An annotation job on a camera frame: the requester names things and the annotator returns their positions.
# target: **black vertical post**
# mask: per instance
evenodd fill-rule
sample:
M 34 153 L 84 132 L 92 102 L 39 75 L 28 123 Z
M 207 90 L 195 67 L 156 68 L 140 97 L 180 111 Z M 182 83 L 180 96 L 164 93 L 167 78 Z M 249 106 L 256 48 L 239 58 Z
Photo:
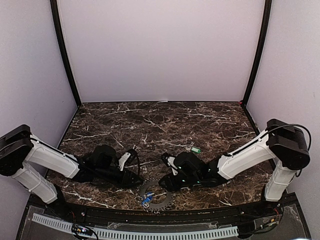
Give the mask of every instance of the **black vertical post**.
M 67 54 L 67 49 L 66 49 L 65 40 L 64 40 L 64 36 L 63 36 L 63 32 L 62 32 L 61 22 L 60 22 L 60 17 L 59 17 L 57 0 L 50 0 L 50 4 L 51 4 L 52 18 L 53 18 L 56 38 L 58 40 L 58 45 L 60 48 L 60 54 L 62 57 L 66 76 L 68 78 L 75 103 L 78 107 L 80 107 L 82 103 L 81 103 L 81 99 L 80 99 L 80 96 L 79 96 L 79 93 L 77 90 L 74 76 L 71 71 L 71 66 L 70 66 L 70 62 L 69 62 L 69 58 L 68 58 L 68 54 Z
M 242 105 L 244 107 L 246 107 L 247 104 L 248 104 L 248 101 L 249 101 L 249 98 L 250 98 L 250 94 L 252 92 L 252 88 L 254 87 L 255 79 L 256 79 L 256 76 L 257 76 L 257 72 L 258 72 L 258 68 L 259 68 L 259 64 L 260 64 L 262 52 L 263 52 L 263 49 L 264 49 L 266 36 L 267 36 L 267 29 L 268 29 L 270 12 L 271 12 L 271 5 L 272 5 L 272 0 L 265 0 L 258 45 L 256 47 L 256 52 L 255 52 L 255 56 L 254 56 L 254 61 L 253 61 L 253 65 L 252 65 L 249 81 L 248 81 L 248 84 L 246 86 L 246 90 L 245 90 L 245 93 L 244 93 L 244 96 L 243 96 L 243 100 L 241 101 Z

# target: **white wall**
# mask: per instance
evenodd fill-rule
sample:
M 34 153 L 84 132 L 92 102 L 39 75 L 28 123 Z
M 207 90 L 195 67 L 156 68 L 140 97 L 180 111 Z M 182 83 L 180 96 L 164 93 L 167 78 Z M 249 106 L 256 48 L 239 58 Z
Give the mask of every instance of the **white wall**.
M 264 0 L 59 0 L 83 102 L 240 101 Z
M 312 237 L 320 239 L 320 1 L 274 0 L 248 109 L 260 129 L 278 118 L 306 126 L 311 163 L 293 181 Z
M 27 124 L 57 146 L 76 104 L 59 52 L 48 0 L 0 1 L 0 136 Z M 0 235 L 13 240 L 29 194 L 0 177 Z

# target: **gear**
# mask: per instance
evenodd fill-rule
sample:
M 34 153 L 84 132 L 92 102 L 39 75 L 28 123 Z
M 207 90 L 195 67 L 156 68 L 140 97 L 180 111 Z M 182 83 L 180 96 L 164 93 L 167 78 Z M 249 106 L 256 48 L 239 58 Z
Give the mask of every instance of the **gear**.
M 147 189 L 151 186 L 159 186 L 159 184 L 157 181 L 146 182 L 140 190 L 140 197 L 143 197 L 146 194 Z M 156 203 L 149 203 L 149 207 L 145 208 L 144 210 L 151 211 L 155 214 L 158 214 L 160 212 L 168 210 L 173 203 L 173 195 L 171 192 L 167 191 L 166 189 L 164 189 L 164 190 L 166 191 L 165 200 L 163 202 L 157 203 L 157 204 Z

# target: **perforated white strip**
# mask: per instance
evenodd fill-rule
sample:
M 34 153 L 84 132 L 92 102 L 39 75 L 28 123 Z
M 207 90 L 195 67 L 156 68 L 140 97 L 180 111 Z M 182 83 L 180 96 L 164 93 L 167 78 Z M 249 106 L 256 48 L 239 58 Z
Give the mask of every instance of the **perforated white strip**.
M 52 229 L 71 234 L 72 223 L 37 213 L 33 214 L 32 221 Z M 236 226 L 205 231 L 177 233 L 129 232 L 108 230 L 98 227 L 95 227 L 93 230 L 101 240 L 214 240 L 238 236 L 238 228 Z

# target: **green eraser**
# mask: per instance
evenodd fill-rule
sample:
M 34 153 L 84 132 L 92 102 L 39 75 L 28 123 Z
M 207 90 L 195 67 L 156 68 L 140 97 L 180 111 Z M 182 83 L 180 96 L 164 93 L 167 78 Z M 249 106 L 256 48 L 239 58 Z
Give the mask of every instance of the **green eraser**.
M 191 148 L 191 151 L 195 152 L 197 154 L 201 153 L 201 150 L 199 148 L 194 147 L 194 146 Z

